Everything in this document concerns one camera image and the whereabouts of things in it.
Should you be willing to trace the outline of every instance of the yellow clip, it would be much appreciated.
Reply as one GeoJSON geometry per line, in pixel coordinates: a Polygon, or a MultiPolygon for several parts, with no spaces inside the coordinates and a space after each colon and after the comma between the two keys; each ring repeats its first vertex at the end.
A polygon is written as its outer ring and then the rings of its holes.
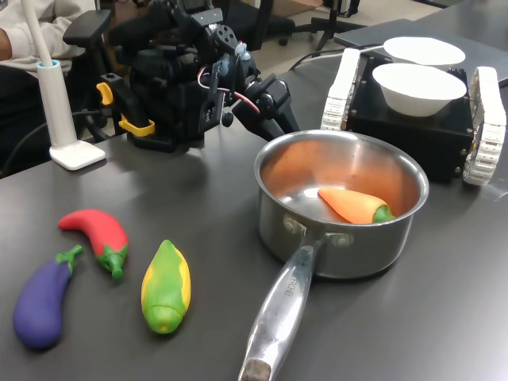
{"type": "Polygon", "coordinates": [[[105,83],[98,83],[97,84],[97,90],[101,92],[102,95],[102,104],[104,106],[109,106],[111,103],[113,103],[113,92],[110,89],[110,86],[105,83]]]}
{"type": "Polygon", "coordinates": [[[122,114],[121,121],[119,121],[118,124],[120,127],[129,131],[131,134],[136,135],[137,137],[146,137],[147,135],[150,135],[156,131],[156,124],[150,119],[148,119],[148,121],[150,124],[146,127],[136,127],[135,125],[130,124],[122,114]]]}

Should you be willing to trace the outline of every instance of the person's hand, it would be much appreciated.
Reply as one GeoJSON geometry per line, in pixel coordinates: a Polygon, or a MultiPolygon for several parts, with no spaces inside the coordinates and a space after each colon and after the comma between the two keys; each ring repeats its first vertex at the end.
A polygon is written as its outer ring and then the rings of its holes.
{"type": "Polygon", "coordinates": [[[5,30],[0,29],[0,61],[10,60],[13,56],[13,47],[5,30]]]}

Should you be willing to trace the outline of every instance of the red wire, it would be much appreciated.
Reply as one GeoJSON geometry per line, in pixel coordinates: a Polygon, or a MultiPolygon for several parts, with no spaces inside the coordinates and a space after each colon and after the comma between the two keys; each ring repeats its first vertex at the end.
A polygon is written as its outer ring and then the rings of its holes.
{"type": "MultiPolygon", "coordinates": [[[[203,72],[205,71],[206,67],[203,66],[201,69],[199,69],[199,73],[198,73],[198,85],[200,87],[203,87],[205,89],[209,89],[208,86],[205,86],[201,83],[201,77],[203,75],[203,72]]],[[[217,91],[220,91],[222,93],[229,93],[229,90],[224,88],[224,87],[219,87],[217,88],[217,91]]],[[[242,102],[245,102],[247,103],[247,105],[253,109],[254,111],[256,111],[258,114],[260,113],[260,109],[258,109],[258,107],[254,104],[253,101],[251,101],[249,98],[247,98],[246,96],[240,94],[240,93],[237,93],[236,91],[233,92],[234,96],[238,99],[240,99],[242,102]]]]}

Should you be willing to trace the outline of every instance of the office chair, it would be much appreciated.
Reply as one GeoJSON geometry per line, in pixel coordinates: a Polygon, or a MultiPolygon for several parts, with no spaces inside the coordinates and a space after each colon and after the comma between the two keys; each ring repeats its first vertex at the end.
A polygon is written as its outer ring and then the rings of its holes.
{"type": "MultiPolygon", "coordinates": [[[[80,103],[76,102],[77,110],[96,110],[101,107],[100,94],[95,86],[102,81],[101,75],[114,71],[102,39],[111,18],[110,10],[89,10],[75,19],[63,35],[66,44],[86,49],[82,56],[72,60],[73,68],[68,80],[71,84],[67,89],[71,104],[76,91],[78,98],[81,98],[80,103]]],[[[121,132],[118,121],[119,116],[114,115],[115,133],[121,132]]],[[[104,117],[84,117],[83,125],[76,126],[76,132],[79,135],[86,127],[96,142],[104,141],[109,138],[102,131],[106,123],[104,117]]]]}
{"type": "Polygon", "coordinates": [[[294,33],[299,32],[311,32],[316,33],[323,31],[323,35],[317,44],[316,52],[320,52],[326,44],[326,41],[333,39],[334,33],[348,32],[354,29],[365,28],[365,25],[352,24],[349,22],[338,21],[337,17],[339,14],[346,17],[351,16],[349,13],[349,6],[355,6],[358,8],[360,0],[325,0],[325,6],[330,5],[329,18],[312,17],[310,24],[299,25],[294,29],[294,33]]]}
{"type": "Polygon", "coordinates": [[[263,41],[271,38],[279,38],[279,43],[284,46],[294,32],[293,20],[271,14],[273,3],[274,0],[261,0],[257,9],[240,0],[214,1],[215,7],[222,10],[225,24],[247,44],[251,52],[261,49],[263,41]]]}

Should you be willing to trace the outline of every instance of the toy red pepper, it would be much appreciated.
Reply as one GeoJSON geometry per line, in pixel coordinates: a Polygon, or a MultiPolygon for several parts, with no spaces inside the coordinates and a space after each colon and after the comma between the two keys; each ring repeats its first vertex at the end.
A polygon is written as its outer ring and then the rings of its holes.
{"type": "Polygon", "coordinates": [[[77,210],[58,221],[58,227],[64,230],[84,232],[94,248],[99,263],[111,271],[115,279],[124,272],[122,266],[127,255],[129,239],[120,223],[101,210],[77,210]]]}

